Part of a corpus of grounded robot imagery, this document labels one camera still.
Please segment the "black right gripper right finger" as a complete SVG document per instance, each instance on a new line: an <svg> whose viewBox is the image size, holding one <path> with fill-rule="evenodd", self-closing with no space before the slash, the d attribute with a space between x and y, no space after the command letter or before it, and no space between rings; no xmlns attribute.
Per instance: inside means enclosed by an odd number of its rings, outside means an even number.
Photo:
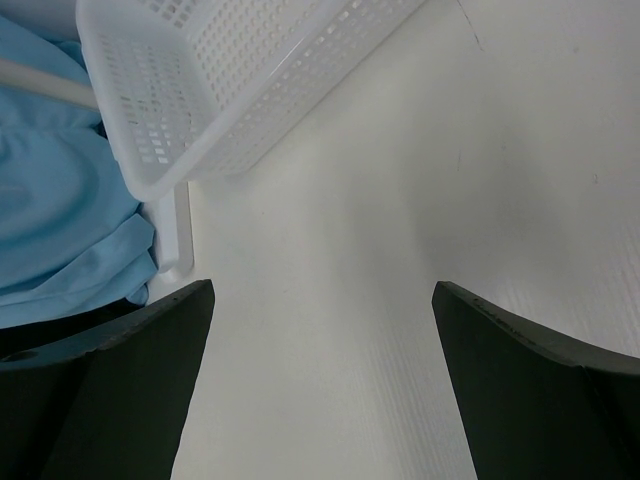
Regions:
<svg viewBox="0 0 640 480"><path fill-rule="evenodd" d="M638 478L638 358L452 282L432 307L478 478Z"/></svg>

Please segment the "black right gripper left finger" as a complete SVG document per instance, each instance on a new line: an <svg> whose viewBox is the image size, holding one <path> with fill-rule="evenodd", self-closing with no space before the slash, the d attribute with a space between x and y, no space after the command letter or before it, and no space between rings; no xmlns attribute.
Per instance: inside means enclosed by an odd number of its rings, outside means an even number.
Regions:
<svg viewBox="0 0 640 480"><path fill-rule="evenodd" d="M215 304L208 280L1 332L5 479L171 476Z"/></svg>

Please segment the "light blue shorts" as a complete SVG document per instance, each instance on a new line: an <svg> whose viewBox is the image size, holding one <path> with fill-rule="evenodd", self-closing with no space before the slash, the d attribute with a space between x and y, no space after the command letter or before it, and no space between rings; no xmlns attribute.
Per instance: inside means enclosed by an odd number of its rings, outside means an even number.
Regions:
<svg viewBox="0 0 640 480"><path fill-rule="evenodd" d="M145 304L153 226L96 112L1 91L1 324Z"/></svg>

